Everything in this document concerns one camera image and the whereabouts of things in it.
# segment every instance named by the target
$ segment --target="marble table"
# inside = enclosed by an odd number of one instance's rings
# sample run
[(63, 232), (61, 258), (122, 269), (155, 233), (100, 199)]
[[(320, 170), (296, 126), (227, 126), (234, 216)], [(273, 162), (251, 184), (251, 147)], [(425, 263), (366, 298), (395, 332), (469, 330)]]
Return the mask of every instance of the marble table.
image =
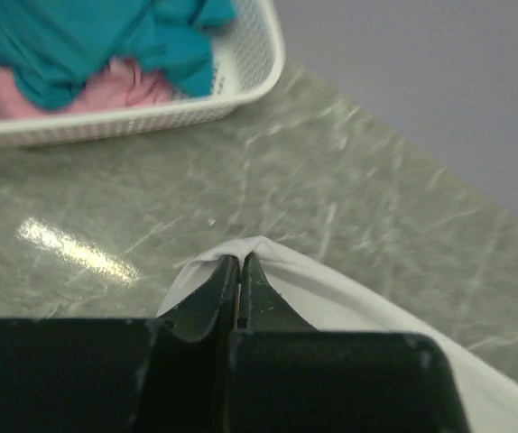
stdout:
[(297, 64), (215, 123), (0, 150), (0, 316), (151, 316), (189, 258), (252, 235), (518, 381), (518, 220)]

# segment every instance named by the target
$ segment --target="pink cloth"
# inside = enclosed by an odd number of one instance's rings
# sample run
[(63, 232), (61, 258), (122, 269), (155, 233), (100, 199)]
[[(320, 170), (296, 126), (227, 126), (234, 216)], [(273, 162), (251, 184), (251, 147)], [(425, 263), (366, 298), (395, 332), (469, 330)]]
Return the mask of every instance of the pink cloth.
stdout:
[(111, 60), (101, 73), (88, 79), (70, 106), (49, 112), (27, 101), (14, 85), (13, 72), (0, 68), (0, 120), (153, 106), (170, 101), (171, 96), (172, 87), (159, 72), (145, 74), (132, 60)]

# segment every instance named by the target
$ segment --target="gray background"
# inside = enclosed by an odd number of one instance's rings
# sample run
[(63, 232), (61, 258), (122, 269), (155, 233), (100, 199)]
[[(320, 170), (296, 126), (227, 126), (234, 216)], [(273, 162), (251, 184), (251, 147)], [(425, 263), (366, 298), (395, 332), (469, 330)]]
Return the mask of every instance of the gray background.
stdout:
[(276, 4), (291, 57), (518, 213), (518, 1)]

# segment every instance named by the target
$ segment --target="white cloth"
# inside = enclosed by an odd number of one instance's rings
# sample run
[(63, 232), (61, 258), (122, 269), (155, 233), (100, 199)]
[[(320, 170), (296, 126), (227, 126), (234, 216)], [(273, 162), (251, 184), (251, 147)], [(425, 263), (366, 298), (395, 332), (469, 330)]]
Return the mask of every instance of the white cloth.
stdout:
[(448, 356), (474, 433), (518, 433), (518, 383), (499, 373), (425, 322), (345, 275), (265, 237), (226, 242), (187, 263), (159, 315), (189, 296), (223, 255), (254, 252), (271, 285), (321, 330), (412, 331), (433, 338)]

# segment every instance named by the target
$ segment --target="blue fabric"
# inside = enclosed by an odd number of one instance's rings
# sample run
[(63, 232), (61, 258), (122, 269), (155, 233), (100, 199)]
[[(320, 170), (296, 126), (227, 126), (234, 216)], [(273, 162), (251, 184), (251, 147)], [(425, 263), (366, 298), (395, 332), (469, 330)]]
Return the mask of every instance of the blue fabric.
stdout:
[(213, 79), (204, 28), (235, 15), (230, 0), (0, 0), (0, 66), (45, 109), (70, 104), (112, 57), (136, 59), (204, 97)]

